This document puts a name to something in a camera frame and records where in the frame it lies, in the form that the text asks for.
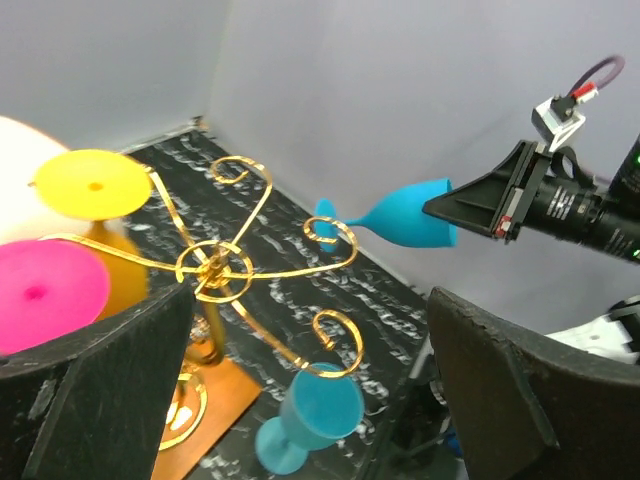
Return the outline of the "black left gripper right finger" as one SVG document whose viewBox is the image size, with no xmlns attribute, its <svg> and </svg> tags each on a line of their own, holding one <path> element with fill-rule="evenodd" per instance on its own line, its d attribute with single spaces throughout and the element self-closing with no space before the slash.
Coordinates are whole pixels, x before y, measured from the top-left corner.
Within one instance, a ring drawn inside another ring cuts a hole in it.
<svg viewBox="0 0 640 480">
<path fill-rule="evenodd" d="M 563 345 L 441 287 L 427 323 L 472 479 L 636 479 L 639 368 Z"/>
</svg>

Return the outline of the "orange wine glass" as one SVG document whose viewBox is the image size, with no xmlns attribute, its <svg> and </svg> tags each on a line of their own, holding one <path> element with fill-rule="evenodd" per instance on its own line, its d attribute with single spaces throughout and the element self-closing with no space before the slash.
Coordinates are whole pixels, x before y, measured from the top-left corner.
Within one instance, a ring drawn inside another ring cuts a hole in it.
<svg viewBox="0 0 640 480">
<path fill-rule="evenodd" d="M 139 210 L 151 196 L 151 181 L 138 162 L 104 150 L 68 151 L 40 166 L 33 183 L 40 199 L 55 212 L 91 223 L 83 237 L 125 253 L 139 253 L 127 234 L 107 225 L 109 220 Z M 94 254 L 104 262 L 111 284 L 100 319 L 119 314 L 148 296 L 145 266 L 101 251 Z"/>
</svg>

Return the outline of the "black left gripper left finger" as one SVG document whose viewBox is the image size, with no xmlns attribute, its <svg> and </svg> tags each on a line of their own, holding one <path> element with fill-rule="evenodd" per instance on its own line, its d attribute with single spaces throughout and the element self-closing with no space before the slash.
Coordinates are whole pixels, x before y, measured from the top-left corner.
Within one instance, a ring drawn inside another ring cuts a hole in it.
<svg viewBox="0 0 640 480">
<path fill-rule="evenodd" d="M 193 310 L 188 286 L 174 284 L 2 356 L 2 478 L 150 478 Z"/>
</svg>

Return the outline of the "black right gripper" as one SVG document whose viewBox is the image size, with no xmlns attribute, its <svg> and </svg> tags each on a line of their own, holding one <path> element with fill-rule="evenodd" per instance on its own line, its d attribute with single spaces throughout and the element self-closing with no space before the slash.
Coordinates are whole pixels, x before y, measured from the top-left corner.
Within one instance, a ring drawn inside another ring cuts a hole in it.
<svg viewBox="0 0 640 480">
<path fill-rule="evenodd" d="M 639 261 L 639 207 L 598 186 L 568 147 L 549 153 L 539 143 L 520 141 L 489 173 L 427 200 L 422 211 L 506 243 L 529 228 Z"/>
</svg>

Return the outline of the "pink wine glass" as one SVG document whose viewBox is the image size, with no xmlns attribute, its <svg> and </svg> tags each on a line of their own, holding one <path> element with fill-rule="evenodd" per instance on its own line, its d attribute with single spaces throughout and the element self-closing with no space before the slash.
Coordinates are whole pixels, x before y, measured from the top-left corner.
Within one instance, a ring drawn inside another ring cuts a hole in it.
<svg viewBox="0 0 640 480">
<path fill-rule="evenodd" d="M 88 249 L 61 240 L 1 246 L 1 353 L 14 354 L 84 328 L 110 293 L 109 273 Z"/>
</svg>

